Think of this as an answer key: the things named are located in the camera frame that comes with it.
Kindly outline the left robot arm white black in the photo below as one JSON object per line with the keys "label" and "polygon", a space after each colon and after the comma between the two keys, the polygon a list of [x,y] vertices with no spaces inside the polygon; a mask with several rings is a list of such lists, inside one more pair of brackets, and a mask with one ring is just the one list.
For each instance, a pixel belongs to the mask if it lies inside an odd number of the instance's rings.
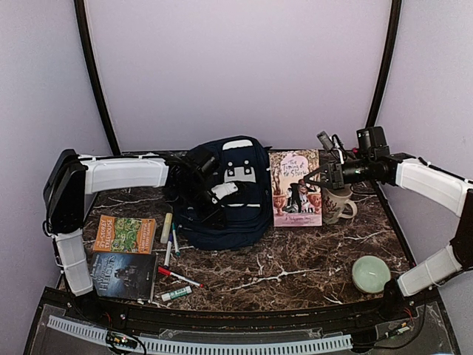
{"label": "left robot arm white black", "polygon": [[91,293],[93,282],[83,245],[86,195],[134,187],[166,187],[187,202],[213,229],[225,226],[223,199],[237,192],[234,182],[210,185],[219,166],[211,152],[177,156],[170,152],[96,157],[64,150],[44,187],[44,233],[53,240],[56,260],[71,292],[75,310],[88,322],[99,322],[104,306]]}

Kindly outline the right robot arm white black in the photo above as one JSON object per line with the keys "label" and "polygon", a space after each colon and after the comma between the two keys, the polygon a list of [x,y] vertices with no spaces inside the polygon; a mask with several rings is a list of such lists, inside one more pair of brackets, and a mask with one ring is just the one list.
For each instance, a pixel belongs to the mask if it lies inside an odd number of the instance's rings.
{"label": "right robot arm white black", "polygon": [[472,181],[421,157],[392,154],[380,126],[369,126],[356,134],[355,159],[326,163],[305,175],[305,183],[332,190],[366,180],[387,183],[427,197],[460,219],[445,248],[388,283],[384,292],[388,296],[378,303],[377,314],[392,321],[404,311],[405,298],[472,269]]}

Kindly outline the pink Taming of Shrew book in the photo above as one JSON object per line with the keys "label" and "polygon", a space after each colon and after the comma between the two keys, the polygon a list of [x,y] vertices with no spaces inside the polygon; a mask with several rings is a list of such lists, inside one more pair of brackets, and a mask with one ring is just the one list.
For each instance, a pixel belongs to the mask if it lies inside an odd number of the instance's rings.
{"label": "pink Taming of Shrew book", "polygon": [[321,226],[321,189],[304,180],[319,168],[319,151],[271,151],[269,158],[275,227]]}

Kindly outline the navy blue student backpack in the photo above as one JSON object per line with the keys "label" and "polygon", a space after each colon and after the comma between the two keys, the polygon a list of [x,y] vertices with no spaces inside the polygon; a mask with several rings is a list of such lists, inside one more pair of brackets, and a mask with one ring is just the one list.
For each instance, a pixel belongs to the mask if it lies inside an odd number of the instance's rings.
{"label": "navy blue student backpack", "polygon": [[189,151],[211,151],[220,166],[210,187],[235,182],[239,190],[221,199],[225,228],[204,226],[195,211],[177,191],[178,156],[170,166],[164,193],[172,205],[173,218],[182,235],[197,249],[240,249],[258,242],[273,220],[270,160],[257,139],[247,136],[224,138],[200,144]]}

